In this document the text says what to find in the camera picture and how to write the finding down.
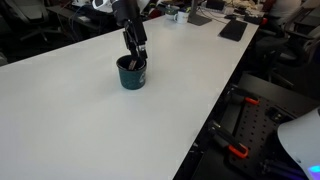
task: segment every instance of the orange clamp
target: orange clamp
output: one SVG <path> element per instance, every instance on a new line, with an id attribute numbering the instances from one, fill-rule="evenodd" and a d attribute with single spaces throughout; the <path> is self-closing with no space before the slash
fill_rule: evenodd
<path id="1" fill-rule="evenodd" d="M 246 146 L 242 145 L 242 144 L 240 144 L 240 145 L 246 150 L 245 153 L 242 153 L 242 152 L 238 151 L 238 150 L 237 150 L 236 148 L 234 148 L 232 145 L 229 145 L 229 146 L 228 146 L 228 149 L 229 149 L 233 154 L 235 154 L 236 156 L 238 156 L 239 158 L 244 159 L 244 158 L 246 158 L 246 157 L 248 156 L 249 149 L 248 149 Z"/>
<path id="2" fill-rule="evenodd" d="M 267 18 L 262 18 L 261 24 L 260 25 L 266 25 L 268 23 Z"/>
<path id="3" fill-rule="evenodd" d="M 244 100 L 247 101 L 248 103 L 253 104 L 253 105 L 259 104 L 259 100 L 251 99 L 251 98 L 248 98 L 248 97 L 244 98 Z"/>

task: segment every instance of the white table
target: white table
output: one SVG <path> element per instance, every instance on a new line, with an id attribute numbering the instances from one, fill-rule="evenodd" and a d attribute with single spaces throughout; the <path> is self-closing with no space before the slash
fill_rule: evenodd
<path id="1" fill-rule="evenodd" d="M 122 30 L 0 68 L 1 180 L 174 177 L 258 26 L 234 42 L 216 21 L 144 25 L 139 90 L 120 85 Z"/>

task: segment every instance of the office chair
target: office chair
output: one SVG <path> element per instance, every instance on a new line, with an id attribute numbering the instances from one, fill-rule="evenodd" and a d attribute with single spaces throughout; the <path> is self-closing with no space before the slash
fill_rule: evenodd
<path id="1" fill-rule="evenodd" d="M 31 33 L 21 37 L 21 41 L 41 34 L 43 39 L 48 42 L 45 33 L 61 33 L 60 29 L 53 30 L 50 27 L 42 28 L 40 26 L 49 21 L 47 10 L 41 0 L 4 0 L 4 2 L 16 18 L 27 25 L 37 27 Z"/>
<path id="2" fill-rule="evenodd" d="M 306 0 L 302 5 L 293 13 L 290 17 L 288 17 L 282 25 L 276 24 L 273 20 L 277 19 L 277 17 L 269 17 L 271 18 L 269 21 L 274 28 L 273 31 L 266 29 L 259 29 L 259 32 L 272 35 L 277 37 L 288 37 L 286 31 L 294 29 L 295 31 L 298 29 L 298 26 L 310 26 L 308 24 L 303 23 L 305 17 L 307 17 L 314 9 L 320 6 L 319 0 Z"/>
<path id="3" fill-rule="evenodd" d="M 259 77 L 278 80 L 290 88 L 294 84 L 277 73 L 277 66 L 303 68 L 308 65 L 320 43 L 320 26 L 308 35 L 287 31 L 290 38 L 264 37 L 255 44 L 255 58 L 260 63 Z"/>
<path id="4" fill-rule="evenodd" d="M 320 26 L 307 35 L 290 30 L 286 32 L 290 37 L 285 44 L 287 48 L 280 54 L 278 62 L 291 67 L 309 64 L 320 40 Z"/>
<path id="5" fill-rule="evenodd" d="M 0 49 L 0 66 L 4 66 L 6 64 L 8 64 L 7 58 L 4 56 Z"/>

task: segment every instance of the black cable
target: black cable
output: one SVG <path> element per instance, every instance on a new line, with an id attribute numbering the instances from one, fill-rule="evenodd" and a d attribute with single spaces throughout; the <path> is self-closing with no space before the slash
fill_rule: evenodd
<path id="1" fill-rule="evenodd" d="M 64 32 L 67 32 L 66 29 L 64 28 L 63 24 L 62 24 L 62 21 L 61 21 L 61 18 L 60 18 L 60 12 L 65 8 L 67 7 L 67 5 L 69 5 L 71 3 L 71 1 L 69 1 L 68 3 L 66 3 L 63 7 L 61 7 L 61 9 L 57 12 L 57 17 L 58 17 L 58 20 L 60 22 L 60 25 L 61 25 L 61 29 L 64 31 Z M 76 40 L 72 37 L 72 35 L 70 36 L 71 39 L 73 40 L 73 42 L 76 42 Z"/>
<path id="2" fill-rule="evenodd" d="M 100 17 L 99 35 L 101 35 L 101 29 L 102 29 L 102 17 Z"/>
<path id="3" fill-rule="evenodd" d="M 75 16 L 77 15 L 77 13 L 80 11 L 80 9 L 82 8 L 82 7 L 84 7 L 85 5 L 83 5 L 83 6 L 80 6 L 77 10 L 76 10 L 76 12 L 72 15 L 72 16 L 70 16 L 69 17 L 69 26 L 71 27 L 71 30 L 72 30 L 72 32 L 74 33 L 74 35 L 75 35 L 75 37 L 77 38 L 77 40 L 78 41 L 80 41 L 80 39 L 79 39 L 79 37 L 78 37 L 78 35 L 77 35 L 77 33 L 75 32 L 75 30 L 74 30 L 74 18 L 75 18 Z"/>
<path id="4" fill-rule="evenodd" d="M 210 11 L 206 10 L 206 9 L 203 9 L 205 10 L 205 12 L 208 12 L 212 17 L 215 17 L 215 18 L 224 18 L 224 17 L 220 17 L 220 16 L 216 16 L 214 14 L 212 14 Z"/>
<path id="5" fill-rule="evenodd" d="M 200 10 L 201 13 L 202 13 L 204 16 L 206 16 L 207 18 L 212 19 L 212 20 L 215 20 L 215 21 L 218 21 L 218 22 L 223 23 L 223 24 L 227 24 L 227 23 L 225 23 L 225 22 L 223 22 L 223 21 L 220 21 L 220 20 L 215 19 L 215 18 L 213 18 L 213 17 L 207 16 L 207 15 L 202 11 L 201 8 L 199 8 L 199 10 Z"/>

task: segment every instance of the black chair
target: black chair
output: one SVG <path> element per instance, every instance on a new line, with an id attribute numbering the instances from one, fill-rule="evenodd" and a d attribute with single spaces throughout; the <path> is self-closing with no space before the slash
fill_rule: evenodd
<path id="1" fill-rule="evenodd" d="M 1 52 L 2 50 L 0 49 L 0 66 L 4 66 L 8 64 L 6 56 Z"/>
<path id="2" fill-rule="evenodd" d="M 303 68 L 313 59 L 315 51 L 320 44 L 320 26 L 309 34 L 288 31 L 290 38 L 264 37 L 255 44 L 254 57 L 259 77 L 272 82 L 277 79 L 286 87 L 292 88 L 293 83 L 281 76 L 279 66 L 286 68 Z"/>
<path id="3" fill-rule="evenodd" d="M 267 23 L 266 27 L 262 26 L 262 28 L 259 29 L 259 32 L 268 36 L 288 37 L 288 31 L 292 31 L 292 29 L 297 31 L 299 27 L 310 26 L 309 24 L 303 23 L 303 20 L 319 6 L 319 0 L 306 0 L 281 25 L 279 25 L 277 22 L 279 17 L 266 16 L 269 22 Z"/>
<path id="4" fill-rule="evenodd" d="M 30 33 L 20 38 L 21 41 L 40 34 L 47 42 L 45 33 L 61 33 L 60 28 L 42 27 L 49 21 L 49 16 L 41 0 L 3 0 L 0 6 L 4 12 L 3 15 L 12 22 L 10 23 L 12 26 L 16 26 L 19 21 L 33 27 Z"/>

